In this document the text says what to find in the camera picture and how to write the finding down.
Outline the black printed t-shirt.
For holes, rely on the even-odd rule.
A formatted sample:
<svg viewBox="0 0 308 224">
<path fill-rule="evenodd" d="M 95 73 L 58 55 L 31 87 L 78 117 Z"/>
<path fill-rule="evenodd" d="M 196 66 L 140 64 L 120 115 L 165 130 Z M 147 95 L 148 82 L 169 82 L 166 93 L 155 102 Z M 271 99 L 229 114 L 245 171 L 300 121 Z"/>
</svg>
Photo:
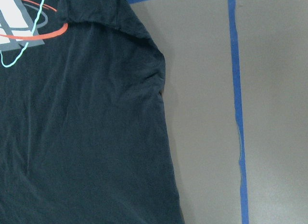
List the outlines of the black printed t-shirt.
<svg viewBox="0 0 308 224">
<path fill-rule="evenodd" d="M 183 223 L 165 78 L 128 0 L 0 0 L 1 223 Z"/>
</svg>

